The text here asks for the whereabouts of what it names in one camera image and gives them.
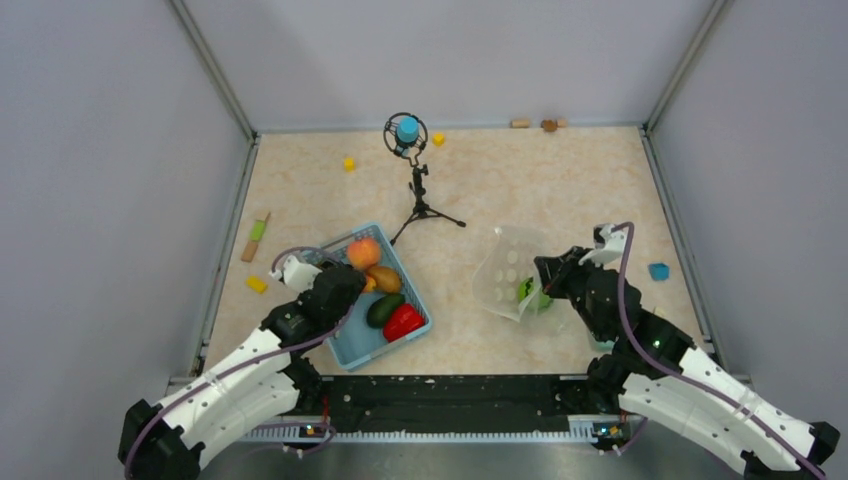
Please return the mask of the clear polka dot zip bag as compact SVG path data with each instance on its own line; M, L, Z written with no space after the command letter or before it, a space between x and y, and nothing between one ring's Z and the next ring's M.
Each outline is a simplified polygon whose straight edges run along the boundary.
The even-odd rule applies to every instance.
M497 241L471 279L472 294L486 311L530 329L560 333L566 327L567 312L563 300L554 300L544 312L532 312L517 301L516 289L527 277L541 290L539 274L533 258L547 253L545 234L538 229L499 226Z

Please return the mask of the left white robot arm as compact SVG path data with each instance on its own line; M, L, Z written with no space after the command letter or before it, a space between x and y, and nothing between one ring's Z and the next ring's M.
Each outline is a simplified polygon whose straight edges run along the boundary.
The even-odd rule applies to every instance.
M127 479L195 479L225 448L275 415L308 413L323 381L304 353L337 333L364 291L364 273L296 255L272 279L297 295L273 308L218 364L157 402L125 414L118 458Z

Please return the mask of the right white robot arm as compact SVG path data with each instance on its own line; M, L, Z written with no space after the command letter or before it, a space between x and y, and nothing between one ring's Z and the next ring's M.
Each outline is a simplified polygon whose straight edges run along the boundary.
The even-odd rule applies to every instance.
M746 479L823 479L840 432L782 412L723 369L693 338L646 310L639 289L573 247L533 260L542 292L567 302L610 352L587 368L586 397L665 426Z

